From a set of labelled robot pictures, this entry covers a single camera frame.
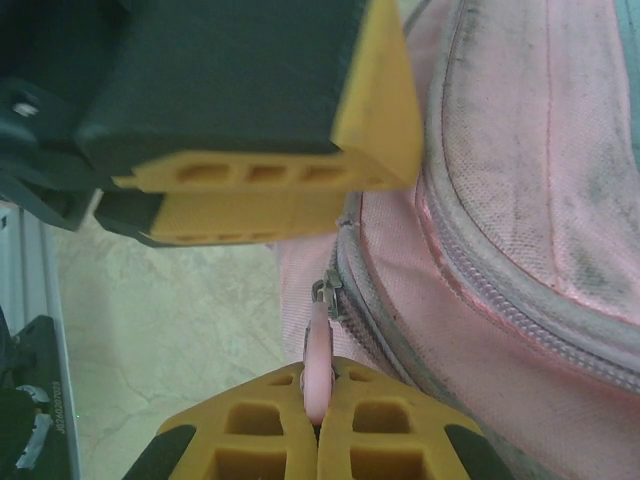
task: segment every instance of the zipper track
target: zipper track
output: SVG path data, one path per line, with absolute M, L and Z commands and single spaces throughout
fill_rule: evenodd
M 426 198 L 426 204 L 431 213 L 442 251 L 446 255 L 448 263 L 457 270 L 456 277 L 464 279 L 474 294 L 480 296 L 508 325 L 534 340 L 543 349 L 560 356 L 572 365 L 597 375 L 609 383 L 634 393 L 640 393 L 640 375 L 638 373 L 590 353 L 559 337 L 529 318 L 500 293 L 483 273 L 474 266 L 472 260 L 446 224 L 437 207 L 437 202 L 433 198 L 433 194 L 428 189 L 425 190 L 423 196 Z
M 350 288 L 351 284 L 355 285 L 353 274 L 351 271 L 347 273 L 342 262 L 338 261 L 338 244 L 340 243 L 341 237 L 341 235 L 338 235 L 336 239 L 336 244 L 334 245 L 329 262 L 329 270 L 334 270 L 342 281 L 342 286 L 336 291 L 338 302 L 336 305 L 337 315 L 332 317 L 331 320 L 340 324 L 349 336 L 365 351 L 372 363 L 380 366 L 388 375 L 406 381 L 405 376 L 402 375 L 398 368 L 393 366 L 393 361 L 385 352 L 385 348 L 380 341 L 382 337 L 379 334 L 376 335 L 373 331 L 371 321 L 369 320 L 370 315 L 364 310 L 366 309 L 366 301 L 358 292 L 354 291 L 357 290 L 357 287 L 355 289 Z

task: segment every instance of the floor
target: floor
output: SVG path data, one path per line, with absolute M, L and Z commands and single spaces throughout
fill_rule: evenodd
M 283 365 L 265 247 L 154 250 L 94 221 L 55 240 L 85 479 L 122 478 L 166 418 Z

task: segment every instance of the yellow rubber pad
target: yellow rubber pad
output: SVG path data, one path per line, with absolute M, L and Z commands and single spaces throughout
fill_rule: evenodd
M 226 391 L 166 421 L 196 433 L 171 480 L 465 480 L 444 427 L 461 413 L 356 362 L 337 380 L 319 444 L 300 393 L 302 364 Z
M 370 0 L 331 140 L 333 155 L 183 151 L 116 177 L 149 193 L 357 191 L 413 186 L 424 132 L 396 2 Z
M 269 243 L 337 230 L 342 193 L 166 195 L 148 236 L 172 245 Z

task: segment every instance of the backpack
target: backpack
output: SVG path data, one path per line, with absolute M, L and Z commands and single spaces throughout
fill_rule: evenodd
M 290 360 L 311 285 L 334 276 L 335 355 L 471 416 L 517 478 L 638 478 L 630 5 L 417 7 L 422 172 L 409 191 L 350 194 L 337 234 L 275 245 Z

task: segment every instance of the dirty pink fabric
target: dirty pink fabric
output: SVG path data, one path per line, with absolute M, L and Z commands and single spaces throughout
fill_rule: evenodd
M 423 111 L 451 22 L 463 62 L 427 128 L 442 130 L 469 217 L 524 274 L 640 325 L 640 181 L 613 1 L 432 0 L 407 39 Z M 540 350 L 473 298 L 442 255 L 426 188 L 421 177 L 411 191 L 366 193 L 361 213 L 370 271 L 412 348 L 476 419 L 560 478 L 639 478 L 640 396 Z M 291 360 L 335 240 L 276 245 Z M 334 330 L 336 355 L 375 367 Z

